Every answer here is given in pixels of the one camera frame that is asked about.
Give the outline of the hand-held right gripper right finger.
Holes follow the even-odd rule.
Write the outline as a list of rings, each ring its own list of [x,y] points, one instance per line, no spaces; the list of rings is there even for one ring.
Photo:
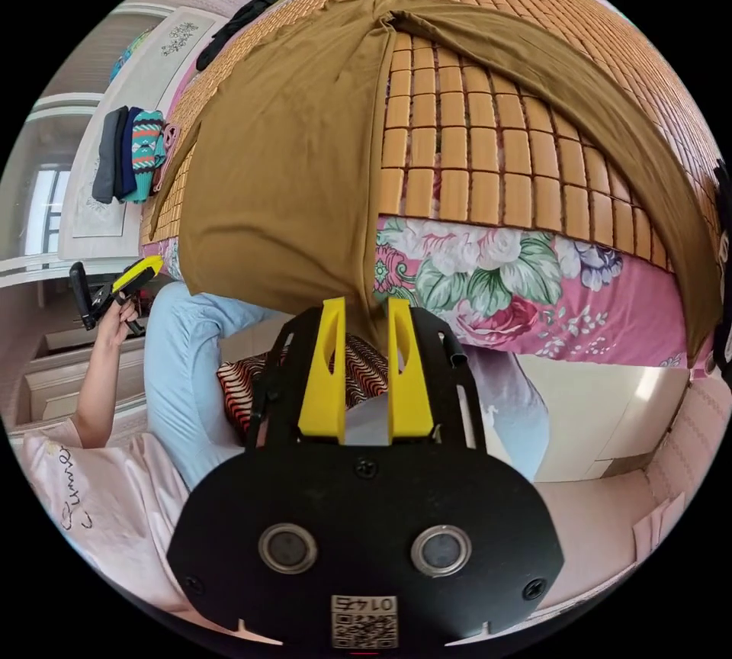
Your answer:
[[[409,302],[387,304],[387,431],[389,439],[424,439],[434,421]]]

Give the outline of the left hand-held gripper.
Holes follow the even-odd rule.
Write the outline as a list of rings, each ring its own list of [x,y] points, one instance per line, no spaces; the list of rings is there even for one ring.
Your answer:
[[[113,302],[136,303],[143,287],[160,273],[163,264],[161,255],[147,256],[126,268],[115,281],[96,290],[87,287],[84,293],[85,329],[94,330]]]

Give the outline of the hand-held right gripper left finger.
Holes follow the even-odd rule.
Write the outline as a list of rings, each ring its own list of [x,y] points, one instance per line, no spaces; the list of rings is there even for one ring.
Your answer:
[[[323,301],[300,415],[309,439],[345,438],[345,299]]]

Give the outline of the person's left hand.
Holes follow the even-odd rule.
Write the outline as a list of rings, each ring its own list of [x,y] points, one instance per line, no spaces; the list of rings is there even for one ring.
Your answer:
[[[123,299],[122,303],[112,300],[107,312],[98,323],[94,348],[99,350],[119,349],[129,333],[127,324],[135,323],[137,318],[137,306],[134,299]]]

